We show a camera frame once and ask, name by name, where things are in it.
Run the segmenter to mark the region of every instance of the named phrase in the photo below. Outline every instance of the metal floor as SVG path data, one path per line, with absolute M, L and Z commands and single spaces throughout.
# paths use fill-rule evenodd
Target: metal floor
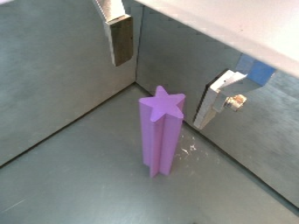
M 170 175 L 148 177 L 144 96 L 128 87 L 0 170 L 0 223 L 297 224 L 297 209 L 186 125 Z

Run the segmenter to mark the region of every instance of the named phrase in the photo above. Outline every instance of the scratch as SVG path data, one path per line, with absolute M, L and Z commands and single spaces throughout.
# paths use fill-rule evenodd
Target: scratch
M 5 213 L 6 211 L 9 211 L 13 207 L 16 207 L 17 205 L 20 205 L 22 202 L 25 201 L 25 199 L 24 200 L 21 200 L 21 201 L 18 201 L 16 204 L 13 204 L 12 206 L 9 206 L 2 212 L 1 212 L 1 214 L 2 213 Z
M 182 150 L 188 155 L 190 155 L 189 152 L 188 152 L 185 149 L 181 149 L 181 150 Z

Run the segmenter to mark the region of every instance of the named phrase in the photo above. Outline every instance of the purple star-shaped prism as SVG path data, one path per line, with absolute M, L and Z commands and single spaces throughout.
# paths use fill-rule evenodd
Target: purple star-shaped prism
M 182 126 L 184 94 L 166 94 L 158 86 L 153 97 L 138 100 L 142 131 L 144 164 L 150 177 L 160 172 L 168 175 Z

